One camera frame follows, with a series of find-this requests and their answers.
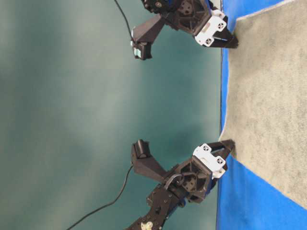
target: teal backdrop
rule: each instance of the teal backdrop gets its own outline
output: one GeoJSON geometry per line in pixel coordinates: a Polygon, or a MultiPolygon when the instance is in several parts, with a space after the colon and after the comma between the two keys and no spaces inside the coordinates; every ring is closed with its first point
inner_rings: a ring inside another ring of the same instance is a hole
{"type": "MultiPolygon", "coordinates": [[[[152,15],[119,0],[131,26],[152,15]]],[[[64,230],[113,200],[131,144],[169,169],[220,127],[220,49],[165,27],[136,60],[113,0],[0,0],[0,229],[64,230]]],[[[122,230],[155,181],[131,173],[113,206],[76,230],[122,230]]],[[[215,188],[164,229],[215,229],[215,188]]]]}

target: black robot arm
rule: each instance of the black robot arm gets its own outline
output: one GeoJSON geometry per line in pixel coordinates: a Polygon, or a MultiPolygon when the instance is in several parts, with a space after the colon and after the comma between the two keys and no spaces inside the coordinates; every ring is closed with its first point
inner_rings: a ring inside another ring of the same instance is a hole
{"type": "Polygon", "coordinates": [[[190,159],[165,171],[153,158],[146,141],[132,145],[131,159],[136,173],[160,182],[147,197],[150,211],[126,230],[161,230],[165,221],[185,200],[202,202],[227,170],[226,158],[235,144],[232,140],[202,144],[190,159]]]}

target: gray carpet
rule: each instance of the gray carpet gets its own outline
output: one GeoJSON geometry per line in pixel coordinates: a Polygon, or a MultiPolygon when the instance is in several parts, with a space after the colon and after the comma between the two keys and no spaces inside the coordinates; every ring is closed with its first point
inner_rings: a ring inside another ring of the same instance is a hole
{"type": "Polygon", "coordinates": [[[307,0],[241,18],[229,50],[226,124],[234,157],[307,208],[307,0]]]}

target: black cable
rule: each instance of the black cable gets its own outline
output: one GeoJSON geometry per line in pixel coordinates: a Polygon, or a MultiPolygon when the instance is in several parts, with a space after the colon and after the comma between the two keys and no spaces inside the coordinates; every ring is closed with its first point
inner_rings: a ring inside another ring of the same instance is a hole
{"type": "Polygon", "coordinates": [[[123,191],[124,191],[124,189],[125,189],[125,186],[126,186],[126,183],[127,183],[128,175],[129,175],[129,173],[130,173],[130,171],[131,171],[132,168],[133,168],[133,165],[129,168],[129,170],[128,170],[128,172],[127,172],[127,175],[126,175],[126,178],[125,178],[125,181],[124,181],[124,184],[123,184],[123,187],[121,188],[121,190],[120,190],[120,192],[119,192],[119,195],[115,198],[115,200],[113,200],[112,202],[110,202],[110,203],[108,203],[108,204],[106,204],[106,205],[103,205],[103,206],[101,206],[101,207],[95,209],[94,211],[92,211],[92,212],[86,214],[86,215],[85,215],[84,217],[82,217],[80,220],[78,220],[78,221],[75,222],[73,225],[71,225],[69,228],[67,228],[67,230],[72,229],[72,228],[75,227],[77,224],[79,224],[82,220],[84,220],[84,219],[87,218],[88,216],[94,214],[95,212],[98,212],[99,210],[101,210],[101,209],[103,209],[103,208],[105,208],[105,207],[108,207],[108,206],[114,204],[114,203],[118,200],[118,198],[120,197],[120,195],[123,193],[123,191]]]}
{"type": "Polygon", "coordinates": [[[131,35],[131,29],[130,29],[128,20],[127,20],[127,18],[126,18],[126,15],[124,14],[124,12],[123,12],[123,10],[121,9],[121,7],[120,7],[119,3],[117,2],[117,0],[114,0],[114,2],[116,3],[116,5],[117,5],[119,11],[120,11],[121,14],[123,15],[123,17],[124,17],[124,19],[125,19],[125,22],[126,22],[126,25],[127,25],[127,28],[128,28],[128,31],[129,31],[129,35],[130,35],[130,37],[131,37],[131,41],[134,42],[133,37],[132,37],[132,35],[131,35]]]}

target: blue mat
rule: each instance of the blue mat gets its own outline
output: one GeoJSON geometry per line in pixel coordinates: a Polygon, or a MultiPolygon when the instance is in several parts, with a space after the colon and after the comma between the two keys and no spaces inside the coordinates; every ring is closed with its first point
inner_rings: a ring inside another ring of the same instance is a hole
{"type": "MultiPolygon", "coordinates": [[[[281,0],[224,0],[223,10],[229,17],[228,28],[234,30],[238,17],[279,2],[281,0]]],[[[222,58],[221,130],[226,115],[227,49],[223,49],[222,58]]],[[[307,229],[307,210],[283,196],[232,156],[228,157],[227,164],[228,171],[218,184],[217,230],[307,229]]]]}

